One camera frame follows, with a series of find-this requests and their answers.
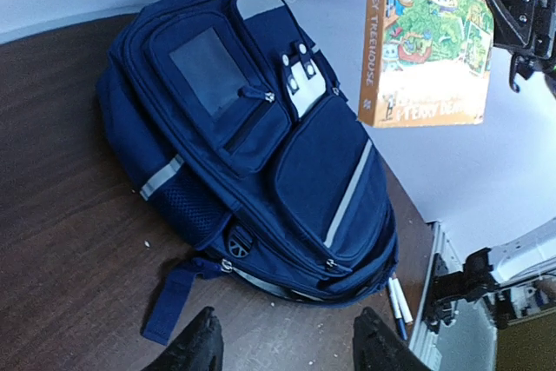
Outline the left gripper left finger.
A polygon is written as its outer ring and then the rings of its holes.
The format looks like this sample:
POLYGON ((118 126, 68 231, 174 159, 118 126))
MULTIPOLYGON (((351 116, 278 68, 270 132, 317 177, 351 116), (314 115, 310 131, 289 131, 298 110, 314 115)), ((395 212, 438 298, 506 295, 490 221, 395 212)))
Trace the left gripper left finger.
POLYGON ((203 308, 150 364, 150 370, 223 370, 222 326, 212 307, 203 308))

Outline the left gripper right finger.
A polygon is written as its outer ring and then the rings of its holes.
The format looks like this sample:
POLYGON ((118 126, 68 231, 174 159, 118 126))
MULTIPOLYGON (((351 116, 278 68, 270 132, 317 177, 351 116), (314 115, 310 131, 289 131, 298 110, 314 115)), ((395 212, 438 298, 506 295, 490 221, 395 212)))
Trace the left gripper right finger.
POLYGON ((354 318, 353 361, 357 371, 426 371, 429 368, 370 307, 354 318))

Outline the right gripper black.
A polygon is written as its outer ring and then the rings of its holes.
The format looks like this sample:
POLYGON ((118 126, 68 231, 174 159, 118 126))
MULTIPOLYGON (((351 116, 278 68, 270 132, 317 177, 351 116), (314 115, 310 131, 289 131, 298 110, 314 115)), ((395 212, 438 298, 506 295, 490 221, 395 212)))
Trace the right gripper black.
POLYGON ((485 0, 494 20, 493 46, 511 54, 508 82, 540 72, 555 89, 555 0, 485 0))

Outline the orange paperback book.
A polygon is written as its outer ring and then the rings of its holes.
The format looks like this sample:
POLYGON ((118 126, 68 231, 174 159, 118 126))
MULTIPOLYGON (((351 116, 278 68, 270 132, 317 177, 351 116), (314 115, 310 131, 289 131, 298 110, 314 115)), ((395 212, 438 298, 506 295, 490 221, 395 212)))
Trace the orange paperback book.
POLYGON ((367 0, 359 120, 382 129, 482 123, 493 30, 485 0, 367 0))

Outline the navy blue student backpack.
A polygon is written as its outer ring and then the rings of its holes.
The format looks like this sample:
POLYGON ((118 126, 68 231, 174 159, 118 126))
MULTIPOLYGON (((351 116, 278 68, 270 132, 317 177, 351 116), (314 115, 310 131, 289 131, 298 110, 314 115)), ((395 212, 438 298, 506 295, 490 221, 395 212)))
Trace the navy blue student backpack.
POLYGON ((387 286, 398 237, 381 155, 284 0, 148 4, 96 90, 136 191, 195 250, 144 338, 169 342, 197 277, 329 307, 387 286))

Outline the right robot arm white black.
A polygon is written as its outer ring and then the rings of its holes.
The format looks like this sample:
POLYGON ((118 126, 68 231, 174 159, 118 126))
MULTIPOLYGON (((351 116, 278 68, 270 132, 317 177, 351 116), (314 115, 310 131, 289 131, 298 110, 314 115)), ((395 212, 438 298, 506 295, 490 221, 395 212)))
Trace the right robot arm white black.
MULTIPOLYGON (((517 76, 529 79, 544 75, 555 85, 555 0, 486 0, 493 14, 496 48, 511 55, 508 83, 515 93, 517 76)), ((555 268, 555 223, 547 222, 513 241, 483 248, 470 254, 460 271, 448 272, 440 254, 433 268, 422 320, 438 333, 451 325, 460 300, 476 302, 494 293, 505 295, 510 288, 550 275, 555 268)))

